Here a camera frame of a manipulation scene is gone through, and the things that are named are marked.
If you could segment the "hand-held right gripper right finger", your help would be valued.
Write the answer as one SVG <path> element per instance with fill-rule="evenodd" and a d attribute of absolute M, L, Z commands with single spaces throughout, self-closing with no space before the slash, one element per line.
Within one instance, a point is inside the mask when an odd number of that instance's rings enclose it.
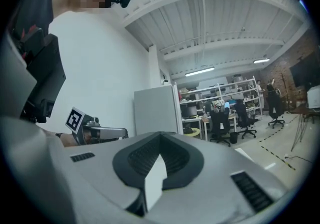
<path fill-rule="evenodd" d="M 203 155 L 200 174 L 186 187 L 167 190 L 149 210 L 146 219 L 155 224 L 267 224 L 283 206 L 288 192 L 271 172 L 222 144 L 174 135 Z M 232 176 L 246 173 L 272 199 L 256 213 Z"/>

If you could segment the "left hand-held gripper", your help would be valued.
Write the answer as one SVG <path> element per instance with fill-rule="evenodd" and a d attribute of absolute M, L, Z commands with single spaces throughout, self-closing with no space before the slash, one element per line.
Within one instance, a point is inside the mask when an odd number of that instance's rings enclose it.
<path fill-rule="evenodd" d="M 98 117 L 93 117 L 73 107 L 65 125 L 78 145 L 89 145 L 97 142 L 112 142 L 128 138 L 125 128 L 101 127 Z"/>

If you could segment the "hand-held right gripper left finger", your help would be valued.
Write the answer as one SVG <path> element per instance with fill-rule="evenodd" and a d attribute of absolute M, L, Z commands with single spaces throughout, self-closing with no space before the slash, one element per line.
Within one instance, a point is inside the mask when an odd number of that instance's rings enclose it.
<path fill-rule="evenodd" d="M 78 218 L 146 218 L 146 177 L 160 149 L 160 133 L 67 148 L 68 181 Z"/>

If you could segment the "person's left forearm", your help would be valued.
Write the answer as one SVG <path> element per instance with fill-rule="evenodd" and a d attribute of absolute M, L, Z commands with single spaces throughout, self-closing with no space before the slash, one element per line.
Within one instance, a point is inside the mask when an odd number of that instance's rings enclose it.
<path fill-rule="evenodd" d="M 79 145 L 73 134 L 61 133 L 60 140 L 64 147 L 75 147 Z"/>

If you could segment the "grey partition panel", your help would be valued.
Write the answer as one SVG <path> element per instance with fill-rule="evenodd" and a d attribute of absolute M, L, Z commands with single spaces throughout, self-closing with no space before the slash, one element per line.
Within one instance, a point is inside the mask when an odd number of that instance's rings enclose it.
<path fill-rule="evenodd" d="M 148 132 L 182 134 L 182 117 L 177 87 L 165 85 L 134 93 L 137 135 Z"/>

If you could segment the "yellow round table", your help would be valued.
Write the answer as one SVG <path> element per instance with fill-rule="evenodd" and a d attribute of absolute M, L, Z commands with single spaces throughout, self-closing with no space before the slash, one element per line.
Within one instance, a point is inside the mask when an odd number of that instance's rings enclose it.
<path fill-rule="evenodd" d="M 201 135 L 201 131 L 198 128 L 183 128 L 183 134 L 188 137 L 197 137 Z"/>

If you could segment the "white table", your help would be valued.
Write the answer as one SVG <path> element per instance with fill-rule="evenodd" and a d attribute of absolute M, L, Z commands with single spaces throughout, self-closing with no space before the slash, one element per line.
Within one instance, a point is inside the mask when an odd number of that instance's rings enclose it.
<path fill-rule="evenodd" d="M 148 212 L 162 196 L 163 181 L 167 177 L 165 162 L 162 156 L 159 155 L 144 180 L 146 209 Z"/>

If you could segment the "white office desk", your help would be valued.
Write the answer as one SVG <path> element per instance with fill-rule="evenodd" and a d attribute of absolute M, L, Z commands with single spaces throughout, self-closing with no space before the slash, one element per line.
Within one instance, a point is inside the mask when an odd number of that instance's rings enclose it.
<path fill-rule="evenodd" d="M 237 132 L 237 121 L 236 121 L 236 114 L 231 114 L 228 117 L 228 120 L 231 122 L 231 127 L 233 128 L 234 132 Z M 208 129 L 207 129 L 207 124 L 211 124 L 211 117 L 192 117 L 192 118 L 182 118 L 183 123 L 192 123 L 192 122 L 198 122 L 199 125 L 199 130 L 200 130 L 200 138 L 204 138 L 206 141 L 208 141 Z"/>

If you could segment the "black computer monitor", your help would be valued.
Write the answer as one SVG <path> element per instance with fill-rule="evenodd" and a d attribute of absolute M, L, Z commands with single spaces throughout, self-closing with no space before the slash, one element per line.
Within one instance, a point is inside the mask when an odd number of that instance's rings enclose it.
<path fill-rule="evenodd" d="M 196 106 L 182 106 L 181 114 L 184 118 L 190 118 L 197 115 L 197 107 Z"/>

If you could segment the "black chest pack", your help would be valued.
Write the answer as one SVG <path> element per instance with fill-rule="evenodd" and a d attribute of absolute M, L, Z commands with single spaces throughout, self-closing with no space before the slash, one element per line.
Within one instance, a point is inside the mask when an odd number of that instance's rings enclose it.
<path fill-rule="evenodd" d="M 20 41 L 20 45 L 26 69 L 36 80 L 20 117 L 33 123 L 45 123 L 66 80 L 58 37 L 44 35 L 43 30 L 36 27 Z"/>

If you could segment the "white metal shelf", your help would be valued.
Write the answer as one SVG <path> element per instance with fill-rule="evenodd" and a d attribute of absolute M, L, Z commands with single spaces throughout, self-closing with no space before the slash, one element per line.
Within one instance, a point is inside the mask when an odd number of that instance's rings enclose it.
<path fill-rule="evenodd" d="M 217 83 L 214 86 L 203 89 L 181 90 L 180 106 L 196 106 L 198 114 L 194 117 L 199 117 L 209 113 L 212 101 L 223 99 L 225 103 L 229 104 L 231 115 L 236 114 L 235 101 L 241 99 L 246 106 L 248 116 L 252 117 L 254 114 L 261 115 L 263 113 L 258 93 L 257 80 L 252 76 L 249 79 L 237 82 Z"/>

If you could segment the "black coat rack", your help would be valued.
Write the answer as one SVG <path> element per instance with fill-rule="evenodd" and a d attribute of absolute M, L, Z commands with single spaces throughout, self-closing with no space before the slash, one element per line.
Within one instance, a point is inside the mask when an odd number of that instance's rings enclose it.
<path fill-rule="evenodd" d="M 290 106 L 290 100 L 289 100 L 289 96 L 288 96 L 288 90 L 287 90 L 287 85 L 286 85 L 286 81 L 284 79 L 284 75 L 281 73 L 281 78 L 282 78 L 282 82 L 283 82 L 283 85 L 284 85 L 284 99 L 285 99 L 285 111 L 287 114 L 291 114 L 292 113 L 292 109 L 291 109 L 291 106 Z"/>

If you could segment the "wooden table black legs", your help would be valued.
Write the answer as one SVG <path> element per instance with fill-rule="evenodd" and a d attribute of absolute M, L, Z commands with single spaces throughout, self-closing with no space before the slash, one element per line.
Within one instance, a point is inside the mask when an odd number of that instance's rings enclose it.
<path fill-rule="evenodd" d="M 305 131 L 307 129 L 307 124 L 309 119 L 311 123 L 315 123 L 315 118 L 320 118 L 320 108 L 318 109 L 309 109 L 307 104 L 302 104 L 299 107 L 291 111 L 292 114 L 298 114 L 298 125 L 296 129 L 295 138 L 292 144 L 290 151 L 292 152 L 298 142 L 301 142 Z"/>

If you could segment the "large white box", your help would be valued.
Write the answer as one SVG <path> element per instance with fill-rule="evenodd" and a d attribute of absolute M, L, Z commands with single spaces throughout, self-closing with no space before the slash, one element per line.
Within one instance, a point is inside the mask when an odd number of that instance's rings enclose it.
<path fill-rule="evenodd" d="M 309 109 L 320 108 L 320 85 L 314 86 L 308 90 L 307 101 Z"/>

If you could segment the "black wall television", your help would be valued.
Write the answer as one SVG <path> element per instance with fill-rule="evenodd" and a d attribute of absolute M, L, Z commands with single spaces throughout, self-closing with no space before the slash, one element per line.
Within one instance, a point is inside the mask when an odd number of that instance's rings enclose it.
<path fill-rule="evenodd" d="M 320 53 L 313 52 L 290 68 L 295 87 L 304 87 L 306 91 L 320 85 Z"/>

